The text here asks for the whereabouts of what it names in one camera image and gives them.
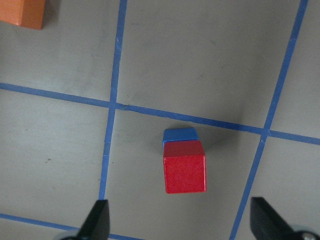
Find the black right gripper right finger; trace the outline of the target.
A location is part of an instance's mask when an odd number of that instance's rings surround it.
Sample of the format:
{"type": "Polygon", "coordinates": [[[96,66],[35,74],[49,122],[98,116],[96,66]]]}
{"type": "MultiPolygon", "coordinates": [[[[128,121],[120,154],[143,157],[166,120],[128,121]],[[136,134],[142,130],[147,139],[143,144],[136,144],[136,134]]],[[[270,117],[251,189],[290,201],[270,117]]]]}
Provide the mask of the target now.
{"type": "Polygon", "coordinates": [[[250,200],[250,230],[256,240],[285,240],[295,233],[263,197],[250,200]]]}

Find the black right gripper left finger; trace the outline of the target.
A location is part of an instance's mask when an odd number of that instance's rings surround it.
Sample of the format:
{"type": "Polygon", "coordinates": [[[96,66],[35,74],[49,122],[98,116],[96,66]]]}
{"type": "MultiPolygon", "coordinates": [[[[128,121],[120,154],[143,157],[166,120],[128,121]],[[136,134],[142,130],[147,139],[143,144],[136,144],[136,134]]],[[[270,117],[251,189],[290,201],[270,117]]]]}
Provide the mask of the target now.
{"type": "Polygon", "coordinates": [[[81,226],[77,238],[79,240],[107,240],[109,234],[109,202],[107,199],[97,200],[81,226]]]}

